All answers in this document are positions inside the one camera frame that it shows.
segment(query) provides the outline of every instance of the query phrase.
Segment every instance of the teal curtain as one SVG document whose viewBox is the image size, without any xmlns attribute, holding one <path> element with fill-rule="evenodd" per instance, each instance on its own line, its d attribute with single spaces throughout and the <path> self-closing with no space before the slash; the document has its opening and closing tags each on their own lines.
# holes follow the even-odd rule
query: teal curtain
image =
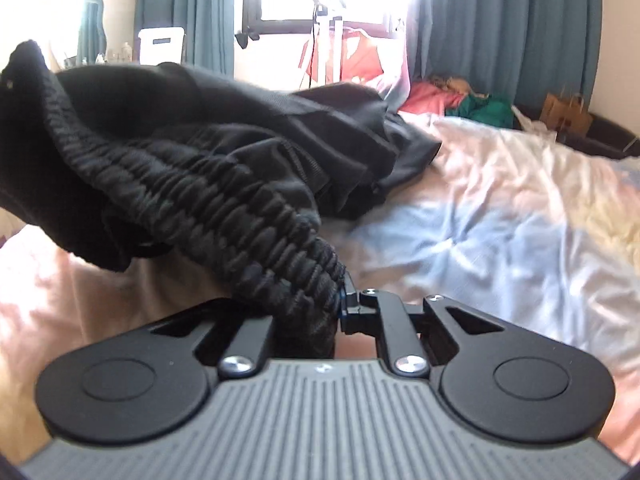
<svg viewBox="0 0 640 480">
<path fill-rule="evenodd" d="M 155 27 L 184 28 L 186 63 L 233 75 L 234 0 L 137 0 L 136 36 Z"/>
<path fill-rule="evenodd" d="M 84 0 L 82 20 L 78 34 L 78 54 L 76 65 L 94 64 L 98 54 L 107 53 L 107 37 L 102 26 L 104 2 L 102 0 Z"/>
<path fill-rule="evenodd" d="M 478 92 L 542 107 L 547 91 L 593 91 L 602 0 L 415 0 L 412 79 L 455 75 Z"/>
</svg>

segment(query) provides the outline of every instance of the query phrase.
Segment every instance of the black fabric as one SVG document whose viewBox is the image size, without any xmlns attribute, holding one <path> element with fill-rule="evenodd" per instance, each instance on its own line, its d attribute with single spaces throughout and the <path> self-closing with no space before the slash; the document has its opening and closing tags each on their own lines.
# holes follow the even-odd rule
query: black fabric
<svg viewBox="0 0 640 480">
<path fill-rule="evenodd" d="M 171 247 L 333 349 L 344 267 L 316 234 L 421 173 L 439 143 L 350 84 L 279 94 L 174 64 L 51 74 L 33 42 L 0 80 L 0 206 L 105 269 Z"/>
</svg>

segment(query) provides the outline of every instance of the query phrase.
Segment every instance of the pink cloth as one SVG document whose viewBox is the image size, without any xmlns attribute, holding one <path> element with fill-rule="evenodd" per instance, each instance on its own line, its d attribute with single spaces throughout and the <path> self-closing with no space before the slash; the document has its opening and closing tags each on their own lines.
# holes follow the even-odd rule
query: pink cloth
<svg viewBox="0 0 640 480">
<path fill-rule="evenodd" d="M 357 38 L 358 46 L 353 53 L 349 53 L 348 41 Z M 330 34 L 329 58 L 326 64 L 326 82 L 334 82 L 334 34 Z M 306 67 L 306 74 L 311 75 L 314 81 L 318 81 L 318 55 L 319 45 L 317 44 L 313 52 L 313 58 Z M 302 56 L 298 68 L 302 68 L 305 60 L 306 50 L 309 48 L 307 41 L 302 47 Z M 342 59 L 340 62 L 340 80 L 354 81 L 357 78 L 359 83 L 367 83 L 384 73 L 378 54 L 376 42 L 370 38 L 363 30 L 347 29 L 342 34 Z"/>
<path fill-rule="evenodd" d="M 458 108 L 465 97 L 464 94 L 441 90 L 426 81 L 418 81 L 411 83 L 409 97 L 400 110 L 411 114 L 444 115 L 447 108 Z"/>
</svg>

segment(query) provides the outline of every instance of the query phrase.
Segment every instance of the screw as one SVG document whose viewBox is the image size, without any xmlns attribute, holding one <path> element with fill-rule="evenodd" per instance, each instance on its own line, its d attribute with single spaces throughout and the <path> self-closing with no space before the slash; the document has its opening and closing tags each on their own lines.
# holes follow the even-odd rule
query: screw
<svg viewBox="0 0 640 480">
<path fill-rule="evenodd" d="M 228 374 L 238 375 L 245 374 L 253 370 L 254 363 L 247 357 L 231 355 L 222 359 L 220 367 Z"/>
<path fill-rule="evenodd" d="M 396 368 L 405 374 L 417 374 L 427 367 L 427 361 L 419 355 L 407 355 L 396 361 Z"/>
</svg>

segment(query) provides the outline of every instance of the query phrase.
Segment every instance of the bed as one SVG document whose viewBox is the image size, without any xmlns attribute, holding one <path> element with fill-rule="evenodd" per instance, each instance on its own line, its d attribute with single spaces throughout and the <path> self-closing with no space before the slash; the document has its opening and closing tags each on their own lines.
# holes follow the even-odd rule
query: bed
<svg viewBox="0 0 640 480">
<path fill-rule="evenodd" d="M 322 228 L 356 286 L 443 294 L 594 354 L 617 386 L 600 437 L 638 460 L 638 174 L 521 132 L 404 116 L 442 140 L 434 164 L 359 221 Z M 226 292 L 176 252 L 115 274 L 22 229 L 0 250 L 0 451 L 20 462 L 48 440 L 33 386 L 53 358 Z M 338 356 L 373 352 L 338 336 Z"/>
</svg>

